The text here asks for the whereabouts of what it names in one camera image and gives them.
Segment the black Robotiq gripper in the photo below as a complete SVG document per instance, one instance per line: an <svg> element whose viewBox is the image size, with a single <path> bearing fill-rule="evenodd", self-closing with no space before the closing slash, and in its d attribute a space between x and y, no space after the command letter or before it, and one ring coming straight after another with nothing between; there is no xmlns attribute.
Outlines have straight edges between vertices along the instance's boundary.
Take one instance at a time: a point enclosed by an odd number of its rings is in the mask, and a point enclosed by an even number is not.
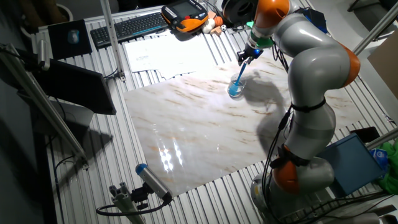
<svg viewBox="0 0 398 224"><path fill-rule="evenodd" d="M237 53L238 65L241 66L245 61L250 64L254 59L257 59L264 51L253 46L251 43L246 43L243 51Z"/></svg>

